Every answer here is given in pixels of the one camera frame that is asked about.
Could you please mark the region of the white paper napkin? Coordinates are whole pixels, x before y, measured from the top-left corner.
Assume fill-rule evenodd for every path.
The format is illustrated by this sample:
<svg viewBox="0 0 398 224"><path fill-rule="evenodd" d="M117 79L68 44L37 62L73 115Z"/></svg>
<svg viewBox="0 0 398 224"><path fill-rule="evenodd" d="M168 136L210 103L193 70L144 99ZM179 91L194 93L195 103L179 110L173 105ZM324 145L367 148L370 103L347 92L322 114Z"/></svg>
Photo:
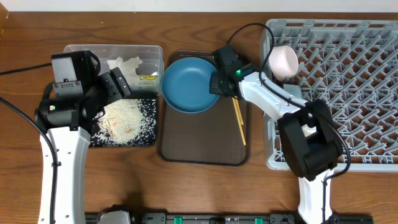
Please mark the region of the white paper napkin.
<svg viewBox="0 0 398 224"><path fill-rule="evenodd" d="M136 73L136 69L140 64L142 64L142 60L139 57L130 58L127 61L124 61L121 57L118 57L115 60L108 60L107 64L110 70L119 68L128 84L138 84L140 78Z"/></svg>

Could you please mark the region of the green yellow snack wrapper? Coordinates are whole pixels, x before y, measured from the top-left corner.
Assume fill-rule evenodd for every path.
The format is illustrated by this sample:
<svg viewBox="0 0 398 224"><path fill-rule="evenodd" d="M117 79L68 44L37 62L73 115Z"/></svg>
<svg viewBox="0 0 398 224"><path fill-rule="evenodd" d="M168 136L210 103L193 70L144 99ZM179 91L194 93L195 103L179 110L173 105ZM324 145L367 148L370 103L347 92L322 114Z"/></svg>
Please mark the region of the green yellow snack wrapper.
<svg viewBox="0 0 398 224"><path fill-rule="evenodd" d="M158 78L159 74L157 72L154 72L153 74L150 75L139 75L140 80L146 80L146 81L153 81Z"/></svg>

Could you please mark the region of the dark blue plate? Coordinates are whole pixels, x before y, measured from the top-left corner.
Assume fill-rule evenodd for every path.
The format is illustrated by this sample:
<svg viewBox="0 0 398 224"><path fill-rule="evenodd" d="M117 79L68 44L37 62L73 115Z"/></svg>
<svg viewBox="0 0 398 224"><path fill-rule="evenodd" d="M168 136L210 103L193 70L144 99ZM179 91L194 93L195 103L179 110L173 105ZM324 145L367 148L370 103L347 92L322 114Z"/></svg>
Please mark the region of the dark blue plate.
<svg viewBox="0 0 398 224"><path fill-rule="evenodd" d="M210 109L220 98L210 93L210 78L215 71L213 64L198 57L174 61L162 79L165 101L183 113L202 113Z"/></svg>

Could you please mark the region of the wooden chopstick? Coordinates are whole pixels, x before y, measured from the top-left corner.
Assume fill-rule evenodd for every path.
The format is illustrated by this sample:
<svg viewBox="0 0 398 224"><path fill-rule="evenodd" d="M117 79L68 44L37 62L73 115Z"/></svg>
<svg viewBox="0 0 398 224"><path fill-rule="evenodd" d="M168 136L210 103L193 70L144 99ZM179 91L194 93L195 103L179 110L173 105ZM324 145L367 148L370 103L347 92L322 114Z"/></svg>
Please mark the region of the wooden chopstick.
<svg viewBox="0 0 398 224"><path fill-rule="evenodd" d="M244 136L243 125L241 126L241 124L240 124L239 116L237 114L236 105L235 105L235 102L234 102L233 98L232 98L232 101L233 101L236 117L237 117L237 120L238 120L238 126L239 126L239 131L240 131L240 134L241 134L242 142L243 142L243 145L245 146L246 145L246 139L245 139L245 136Z"/></svg>
<svg viewBox="0 0 398 224"><path fill-rule="evenodd" d="M243 121L243 116L241 114L241 109L240 109L240 105L239 105L239 101L236 98L233 98L235 105L236 105L236 110L237 110L237 114L239 116L239 120L240 120L240 124L241 126L244 125L244 121Z"/></svg>

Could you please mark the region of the cream white cup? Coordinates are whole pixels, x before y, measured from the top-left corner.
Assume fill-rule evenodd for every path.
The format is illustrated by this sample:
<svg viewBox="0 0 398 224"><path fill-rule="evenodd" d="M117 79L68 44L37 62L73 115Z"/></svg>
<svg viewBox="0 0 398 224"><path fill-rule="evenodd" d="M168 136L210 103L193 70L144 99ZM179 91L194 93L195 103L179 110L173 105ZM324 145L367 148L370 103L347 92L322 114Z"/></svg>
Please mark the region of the cream white cup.
<svg viewBox="0 0 398 224"><path fill-rule="evenodd" d="M312 134L316 133L317 128L316 127L311 128L307 124L305 124L305 125L302 126L302 131L303 131L303 134L304 134L305 137L309 137Z"/></svg>

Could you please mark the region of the light blue bowl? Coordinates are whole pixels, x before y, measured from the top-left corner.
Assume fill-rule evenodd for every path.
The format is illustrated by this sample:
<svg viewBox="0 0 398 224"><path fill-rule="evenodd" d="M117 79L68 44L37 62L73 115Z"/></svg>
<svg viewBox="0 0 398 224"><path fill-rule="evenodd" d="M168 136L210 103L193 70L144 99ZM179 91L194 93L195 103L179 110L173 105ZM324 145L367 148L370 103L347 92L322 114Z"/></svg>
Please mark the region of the light blue bowl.
<svg viewBox="0 0 398 224"><path fill-rule="evenodd" d="M283 89L289 94L288 98L302 99L302 91L298 85L283 84Z"/></svg>

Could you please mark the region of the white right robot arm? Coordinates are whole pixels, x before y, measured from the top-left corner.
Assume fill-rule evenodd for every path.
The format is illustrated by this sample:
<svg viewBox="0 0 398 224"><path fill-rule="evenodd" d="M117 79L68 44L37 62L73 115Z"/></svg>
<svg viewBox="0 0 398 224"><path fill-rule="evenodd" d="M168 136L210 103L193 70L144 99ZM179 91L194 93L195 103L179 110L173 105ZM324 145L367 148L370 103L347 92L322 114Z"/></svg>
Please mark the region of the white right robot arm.
<svg viewBox="0 0 398 224"><path fill-rule="evenodd" d="M328 222L332 217L330 182L343 143L326 103L290 95L261 69L240 60L231 45L211 55L216 71L211 74L210 93L246 100L277 123L285 161L299 181L301 220Z"/></svg>

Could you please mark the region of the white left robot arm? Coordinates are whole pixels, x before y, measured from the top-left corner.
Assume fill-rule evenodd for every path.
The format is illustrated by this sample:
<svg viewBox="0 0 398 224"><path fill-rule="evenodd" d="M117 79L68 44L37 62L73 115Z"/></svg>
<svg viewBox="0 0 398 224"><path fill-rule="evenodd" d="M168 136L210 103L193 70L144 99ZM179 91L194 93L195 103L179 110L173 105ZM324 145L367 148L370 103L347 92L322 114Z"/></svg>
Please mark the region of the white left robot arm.
<svg viewBox="0 0 398 224"><path fill-rule="evenodd" d="M89 50L51 57L55 80L35 110L43 155L39 223L85 223L85 163L93 121L131 94L122 71L101 73Z"/></svg>

